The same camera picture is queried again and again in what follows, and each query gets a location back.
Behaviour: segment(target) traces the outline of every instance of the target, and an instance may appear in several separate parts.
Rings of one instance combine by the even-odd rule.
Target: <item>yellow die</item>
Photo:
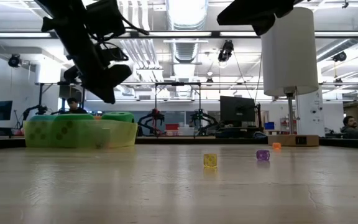
[[[204,167],[216,168],[218,164],[218,156],[216,154],[204,154]]]

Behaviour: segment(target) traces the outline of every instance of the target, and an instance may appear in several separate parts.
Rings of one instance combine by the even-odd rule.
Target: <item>camera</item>
[[[22,60],[19,54],[12,54],[12,57],[7,61],[7,64],[12,68],[19,68],[22,66]]]

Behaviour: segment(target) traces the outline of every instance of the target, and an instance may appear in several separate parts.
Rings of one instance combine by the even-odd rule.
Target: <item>office equipment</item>
[[[0,121],[9,121],[11,119],[13,101],[0,101]]]
[[[255,101],[249,98],[221,96],[221,121],[255,122]]]

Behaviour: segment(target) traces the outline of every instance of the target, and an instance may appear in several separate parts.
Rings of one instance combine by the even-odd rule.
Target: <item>desk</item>
[[[358,224],[358,149],[0,150],[0,223]],[[203,154],[218,155],[217,169]]]

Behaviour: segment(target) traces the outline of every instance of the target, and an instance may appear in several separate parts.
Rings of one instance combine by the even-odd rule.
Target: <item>yellow plastic container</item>
[[[113,148],[133,146],[137,124],[112,120],[27,121],[27,147]]]

